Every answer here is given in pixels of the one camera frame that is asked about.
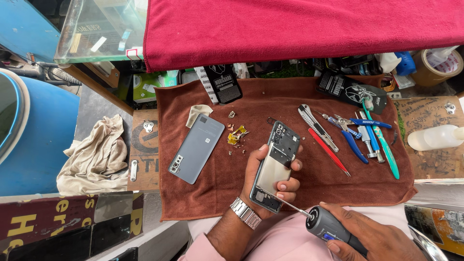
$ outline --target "packing tape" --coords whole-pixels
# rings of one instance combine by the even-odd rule
[[[422,50],[412,58],[416,64],[416,73],[411,74],[416,84],[421,86],[434,86],[447,79],[458,75],[464,67],[464,61],[461,55],[453,50],[448,56],[448,60],[439,64],[437,69],[433,68],[427,61],[428,49]]]

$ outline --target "gray phone back cover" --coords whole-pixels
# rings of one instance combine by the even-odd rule
[[[224,128],[222,123],[199,114],[169,164],[168,171],[187,183],[195,183]]]

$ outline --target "glass display case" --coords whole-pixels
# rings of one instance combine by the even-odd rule
[[[142,59],[148,0],[71,0],[56,63]]]

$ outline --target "green toothbrush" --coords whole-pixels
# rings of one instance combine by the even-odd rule
[[[374,109],[374,104],[372,103],[372,101],[364,98],[362,107],[364,108],[364,111],[366,112],[367,118],[370,120],[373,120],[371,117],[371,114],[369,113],[369,110],[367,109],[367,108],[369,108],[370,110]],[[393,153],[392,153],[392,150],[390,149],[390,146],[388,146],[387,141],[383,137],[382,131],[380,130],[378,126],[375,126],[375,125],[372,125],[372,129],[374,130],[374,133],[376,134],[376,136],[379,138],[380,144],[382,145],[383,152],[385,153],[385,156],[387,157],[387,161],[388,161],[388,164],[390,165],[393,176],[395,176],[396,179],[400,179],[398,165],[396,164],[395,157],[393,157]]]

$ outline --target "wristwatch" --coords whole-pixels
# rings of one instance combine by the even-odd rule
[[[239,197],[231,204],[231,209],[237,214],[237,216],[245,222],[251,229],[255,228],[261,223],[261,218],[253,212]]]

